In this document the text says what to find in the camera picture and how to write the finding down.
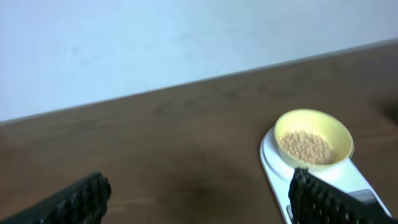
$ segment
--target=wooden table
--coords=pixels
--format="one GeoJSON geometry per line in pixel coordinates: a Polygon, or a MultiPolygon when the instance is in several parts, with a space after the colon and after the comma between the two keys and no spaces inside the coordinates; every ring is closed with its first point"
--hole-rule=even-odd
{"type": "Polygon", "coordinates": [[[282,223],[259,144],[294,108],[348,127],[354,163],[398,215],[389,105],[398,105],[393,43],[6,123],[0,217],[98,170],[113,188],[104,223],[282,223]]]}

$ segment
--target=table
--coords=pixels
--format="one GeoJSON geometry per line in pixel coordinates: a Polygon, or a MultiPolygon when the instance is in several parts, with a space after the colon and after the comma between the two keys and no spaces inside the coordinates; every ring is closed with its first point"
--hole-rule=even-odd
{"type": "Polygon", "coordinates": [[[282,223],[259,144],[294,108],[348,127],[354,163],[398,215],[397,73],[387,42],[5,123],[0,217],[98,170],[113,188],[104,223],[282,223]]]}

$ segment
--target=digital scale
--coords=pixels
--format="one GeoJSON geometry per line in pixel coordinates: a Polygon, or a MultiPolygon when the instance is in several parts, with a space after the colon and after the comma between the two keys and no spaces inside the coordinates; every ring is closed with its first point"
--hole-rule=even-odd
{"type": "MultiPolygon", "coordinates": [[[[287,224],[292,224],[288,192],[294,168],[287,165],[280,158],[278,145],[274,137],[274,128],[271,128],[261,141],[260,158],[272,191],[278,201],[282,216],[287,224]]],[[[347,159],[327,170],[321,172],[310,171],[310,173],[372,208],[382,210],[391,216],[377,193],[362,176],[351,159],[347,159]]]]}

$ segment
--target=wall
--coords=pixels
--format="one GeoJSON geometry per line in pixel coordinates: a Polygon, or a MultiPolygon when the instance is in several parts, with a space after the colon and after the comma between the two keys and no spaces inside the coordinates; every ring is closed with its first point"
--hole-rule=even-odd
{"type": "Polygon", "coordinates": [[[398,36],[396,0],[2,0],[0,120],[398,36]]]}

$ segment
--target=white kitchen scale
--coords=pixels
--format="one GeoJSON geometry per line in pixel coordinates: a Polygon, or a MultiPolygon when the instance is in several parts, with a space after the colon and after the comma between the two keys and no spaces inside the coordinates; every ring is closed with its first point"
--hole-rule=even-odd
{"type": "MultiPolygon", "coordinates": [[[[261,163],[268,176],[268,181],[271,184],[285,222],[287,224],[292,224],[288,192],[290,181],[294,174],[294,168],[287,165],[280,158],[277,147],[274,137],[274,128],[271,128],[261,142],[261,163]]],[[[351,159],[347,159],[325,171],[310,171],[310,173],[364,203],[373,202],[380,209],[383,209],[386,214],[391,216],[377,193],[362,176],[351,159]]]]}

